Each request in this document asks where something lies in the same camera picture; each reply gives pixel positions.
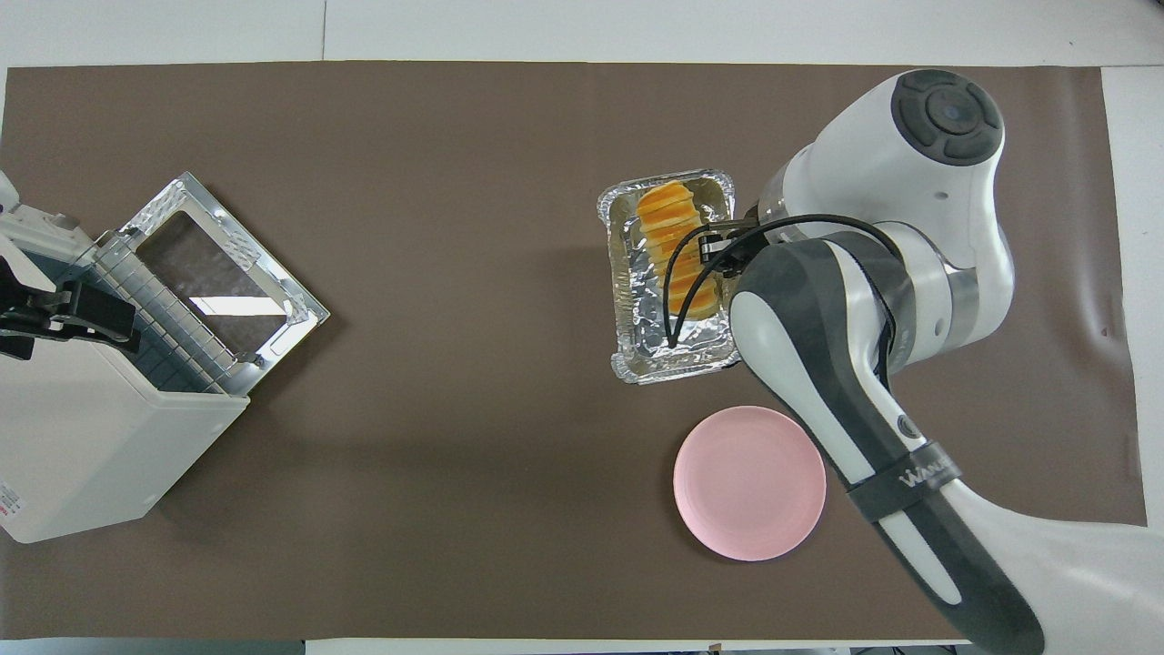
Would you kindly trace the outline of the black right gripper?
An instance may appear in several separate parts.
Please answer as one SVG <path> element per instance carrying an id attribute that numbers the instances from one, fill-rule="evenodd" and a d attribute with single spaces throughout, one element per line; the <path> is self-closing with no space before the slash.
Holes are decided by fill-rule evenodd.
<path id="1" fill-rule="evenodd" d="M 762 235 L 754 229 L 760 228 L 759 207 L 753 205 L 737 220 L 737 225 L 728 232 L 728 236 L 721 232 L 704 232 L 698 238 L 701 264 L 703 266 L 715 266 L 711 259 L 723 252 L 728 245 L 732 245 L 732 252 L 759 252 L 762 249 Z"/>

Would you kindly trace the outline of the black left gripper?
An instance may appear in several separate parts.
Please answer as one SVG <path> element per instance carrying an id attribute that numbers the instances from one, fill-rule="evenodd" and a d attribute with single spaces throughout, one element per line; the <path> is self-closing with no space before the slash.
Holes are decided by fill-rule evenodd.
<path id="1" fill-rule="evenodd" d="M 84 282 L 64 282 L 61 290 L 27 287 L 0 258 L 1 336 L 3 339 L 80 339 L 137 354 L 141 332 L 137 309 L 119 296 Z M 68 299 L 63 302 L 63 294 Z M 61 330 L 54 329 L 54 309 L 61 306 Z"/>

